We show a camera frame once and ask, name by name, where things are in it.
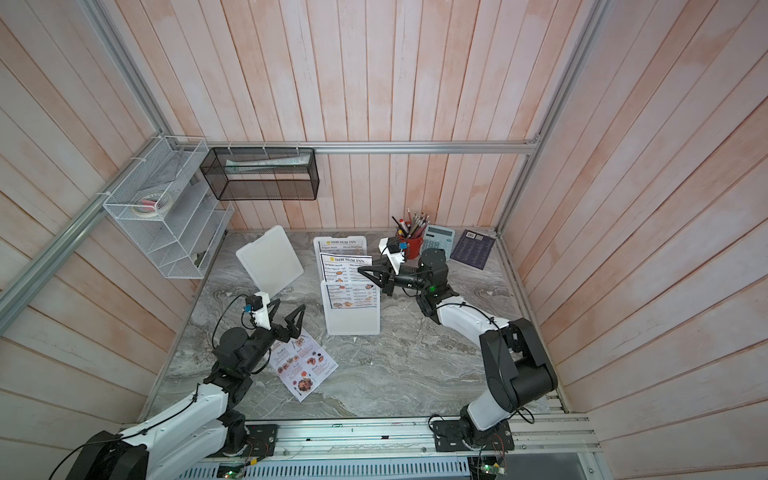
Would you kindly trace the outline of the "dim sum menu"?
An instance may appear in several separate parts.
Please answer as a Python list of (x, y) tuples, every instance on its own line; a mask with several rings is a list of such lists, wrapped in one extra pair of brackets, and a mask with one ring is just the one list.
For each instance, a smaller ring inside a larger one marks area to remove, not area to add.
[(364, 237), (320, 238), (318, 251), (334, 255), (365, 255), (367, 243)]
[(374, 308), (379, 302), (379, 288), (358, 272), (372, 265), (366, 255), (321, 253), (322, 280), (332, 310)]

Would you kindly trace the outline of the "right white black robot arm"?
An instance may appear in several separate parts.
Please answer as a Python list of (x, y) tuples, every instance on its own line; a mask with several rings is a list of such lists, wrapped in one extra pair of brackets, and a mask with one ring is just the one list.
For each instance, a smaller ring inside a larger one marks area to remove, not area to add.
[(508, 320), (468, 303), (448, 283), (445, 252), (428, 249), (418, 265), (407, 266), (398, 254), (384, 253), (358, 273), (387, 296), (395, 288), (415, 292), (422, 314), (452, 329), (479, 347), (486, 376), (485, 390), (463, 407), (457, 421), (437, 420), (435, 439), (480, 448), (499, 427), (528, 403), (557, 389), (558, 378), (533, 323)]

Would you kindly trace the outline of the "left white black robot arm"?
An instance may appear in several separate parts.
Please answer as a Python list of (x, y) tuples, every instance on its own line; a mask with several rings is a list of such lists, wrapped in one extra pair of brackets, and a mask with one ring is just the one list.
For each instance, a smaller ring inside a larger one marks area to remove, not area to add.
[(173, 479), (216, 452), (236, 455), (245, 448), (248, 429), (236, 406), (261, 372), (259, 361), (277, 343), (300, 336), (306, 312), (299, 305), (274, 324), (278, 299), (264, 294), (246, 298), (252, 327), (225, 331), (212, 348), (209, 375), (185, 399), (120, 433), (101, 431), (73, 449), (49, 477), (72, 459), (69, 479)]

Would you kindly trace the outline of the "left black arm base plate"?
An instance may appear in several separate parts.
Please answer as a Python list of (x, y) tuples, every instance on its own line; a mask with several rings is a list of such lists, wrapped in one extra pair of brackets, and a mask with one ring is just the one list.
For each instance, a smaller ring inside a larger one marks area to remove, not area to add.
[(226, 430), (223, 446), (208, 455), (208, 458), (255, 457), (258, 460), (270, 457), (275, 452), (279, 426), (277, 424), (244, 424)]

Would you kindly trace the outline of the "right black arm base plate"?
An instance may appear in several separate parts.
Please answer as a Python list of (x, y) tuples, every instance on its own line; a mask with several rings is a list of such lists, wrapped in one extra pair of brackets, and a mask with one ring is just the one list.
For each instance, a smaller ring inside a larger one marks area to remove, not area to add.
[(515, 449), (513, 436), (506, 421), (480, 431), (464, 418), (446, 420), (433, 417), (428, 421), (428, 427), (438, 452), (483, 450), (506, 453)]

